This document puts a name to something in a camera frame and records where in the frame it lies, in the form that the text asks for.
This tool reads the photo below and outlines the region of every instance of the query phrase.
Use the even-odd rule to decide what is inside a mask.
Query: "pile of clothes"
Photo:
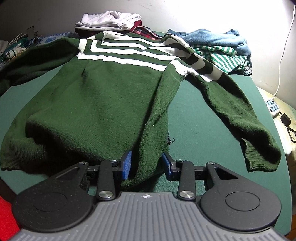
[[[118,31],[125,34],[140,25],[142,25],[141,16],[137,13],[117,11],[93,15],[85,13],[81,21],[75,24],[75,32],[81,37],[90,37],[101,31]]]
[[[88,38],[102,31],[116,31],[123,34],[131,32],[152,40],[162,38],[150,28],[142,26],[141,16],[136,13],[116,11],[93,15],[86,13],[75,25],[75,32],[81,38]],[[198,55],[212,62],[227,74],[230,72],[243,75],[252,74],[251,50],[246,39],[241,37],[237,30],[231,29],[224,34],[206,29],[198,29],[191,33],[175,32],[169,29],[167,34],[181,37]]]
[[[214,33],[199,29],[191,33],[175,32],[173,34],[184,39],[197,54],[212,62],[225,73],[251,75],[251,50],[247,40],[235,29],[223,33]]]

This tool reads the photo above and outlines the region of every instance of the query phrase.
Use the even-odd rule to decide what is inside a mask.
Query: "white wall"
[[[34,25],[41,35],[73,31],[84,13],[135,12],[155,31],[190,32],[199,28],[238,29],[252,51],[255,84],[274,93],[278,62],[292,19],[289,0],[4,0],[0,5],[0,39],[11,40]],[[296,21],[281,67],[278,97],[296,109]]]

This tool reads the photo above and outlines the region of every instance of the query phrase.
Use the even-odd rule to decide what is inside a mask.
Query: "red object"
[[[129,31],[132,32],[133,29],[134,29],[135,27],[137,27],[137,26],[142,26],[142,21],[141,21],[141,20],[135,21],[135,22],[133,23],[133,27],[132,27]]]
[[[162,38],[160,35],[157,35],[155,32],[153,32],[152,29],[145,26],[134,27],[132,33],[142,35],[152,40],[157,40]]]
[[[0,197],[0,240],[10,239],[19,230],[11,212],[11,204]]]

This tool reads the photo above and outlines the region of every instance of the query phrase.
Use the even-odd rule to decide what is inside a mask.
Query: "metal screw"
[[[192,198],[194,196],[194,193],[191,191],[181,191],[179,195],[183,198]]]
[[[99,197],[101,198],[111,198],[113,196],[113,192],[111,191],[100,191]]]

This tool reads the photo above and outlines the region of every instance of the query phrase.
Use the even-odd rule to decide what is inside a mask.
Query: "sweater sleeve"
[[[11,86],[26,83],[70,61],[78,54],[78,45],[79,39],[61,38],[29,48],[0,72],[0,96]]]
[[[208,105],[240,141],[249,171],[275,171],[281,150],[269,130],[262,125],[250,102],[226,74],[217,81],[204,81],[196,76],[194,85],[202,91]]]

